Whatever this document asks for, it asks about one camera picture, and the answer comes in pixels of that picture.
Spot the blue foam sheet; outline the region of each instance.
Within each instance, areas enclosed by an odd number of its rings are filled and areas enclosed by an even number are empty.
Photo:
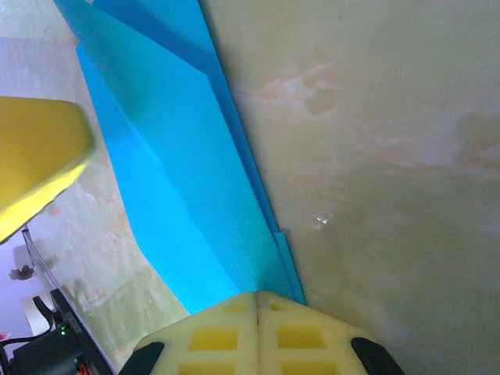
[[[134,236],[188,312],[258,289],[303,302],[207,76],[84,1],[56,4],[80,40]]]
[[[272,232],[278,232],[273,210],[198,1],[95,0],[93,5],[206,74],[266,222]]]

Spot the square hole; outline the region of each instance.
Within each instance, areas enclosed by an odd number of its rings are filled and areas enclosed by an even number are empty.
[[[183,363],[177,375],[234,375],[232,363]]]
[[[282,375],[340,375],[335,363],[328,361],[281,363]]]
[[[228,308],[226,308],[226,311],[228,313],[242,313],[245,311],[245,304],[238,303],[236,305],[229,306]]]
[[[278,347],[290,349],[325,348],[321,331],[314,326],[279,326]]]
[[[276,302],[271,302],[269,308],[273,311],[287,311],[288,309],[285,309],[282,305]]]
[[[230,327],[207,327],[195,331],[189,350],[236,350],[238,329]]]

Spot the black wire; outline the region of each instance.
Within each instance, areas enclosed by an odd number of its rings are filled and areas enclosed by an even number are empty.
[[[5,352],[5,349],[3,348],[3,344],[1,341],[0,341],[0,366],[2,367],[3,375],[12,374],[12,372],[10,371],[9,357],[7,357],[7,353]]]
[[[12,372],[10,370],[10,365],[9,365],[9,357],[7,356],[7,353],[5,352],[6,345],[36,340],[37,338],[50,332],[52,330],[52,327],[54,327],[54,313],[45,305],[45,303],[41,300],[41,298],[39,296],[33,297],[33,302],[34,302],[34,305],[36,306],[37,310],[40,312],[40,314],[45,318],[45,320],[47,320],[48,330],[46,330],[43,334],[37,334],[36,336],[32,336],[32,337],[18,337],[18,338],[11,338],[9,340],[0,341],[0,366],[2,367],[2,371],[3,371],[4,375],[11,375],[12,374]]]
[[[33,302],[34,305],[37,307],[38,311],[40,314],[47,320],[48,322],[48,330],[43,332],[42,334],[37,334],[36,336],[31,336],[31,337],[18,337],[18,338],[11,338],[9,340],[4,340],[2,341],[2,346],[7,346],[10,344],[17,344],[19,342],[29,342],[36,340],[37,338],[40,338],[44,334],[47,334],[52,330],[52,327],[54,327],[54,315],[52,311],[45,305],[45,303],[41,300],[39,296],[33,297]]]

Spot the cable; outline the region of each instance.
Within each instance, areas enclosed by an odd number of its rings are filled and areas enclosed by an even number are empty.
[[[36,340],[37,338],[40,338],[44,334],[47,334],[52,330],[52,327],[54,327],[54,315],[53,312],[45,305],[45,303],[41,300],[39,296],[33,297],[33,302],[40,314],[47,320],[48,323],[48,330],[41,334],[37,334],[36,336],[31,336],[31,337],[18,337],[18,338],[10,338],[9,340],[4,340],[0,341],[2,343],[2,346],[7,346],[10,344],[16,344],[19,342],[29,342]]]
[[[87,365],[83,364],[80,367],[80,375],[90,375],[87,369]]]
[[[52,330],[52,327],[54,327],[54,313],[45,305],[45,303],[41,300],[41,298],[39,296],[33,297],[33,302],[34,302],[34,305],[37,308],[37,310],[40,312],[40,314],[45,318],[45,320],[47,320],[48,330],[46,330],[42,334],[37,334],[36,336],[32,336],[32,337],[18,337],[18,338],[11,338],[9,340],[0,341],[0,366],[2,367],[2,371],[3,371],[4,375],[11,375],[12,374],[12,371],[11,371],[10,365],[9,365],[9,357],[7,356],[7,353],[5,352],[6,345],[36,340],[37,338],[50,332]]]
[[[2,367],[3,375],[12,374],[12,372],[10,371],[9,357],[7,357],[7,353],[5,352],[5,349],[3,348],[3,344],[1,341],[0,341],[0,366]]]

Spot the yellow foam block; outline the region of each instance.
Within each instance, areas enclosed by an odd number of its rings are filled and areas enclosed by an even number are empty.
[[[351,347],[370,336],[281,298],[244,293],[144,338],[162,342],[152,375],[366,375]]]
[[[0,97],[0,241],[84,170],[94,138],[73,103]]]

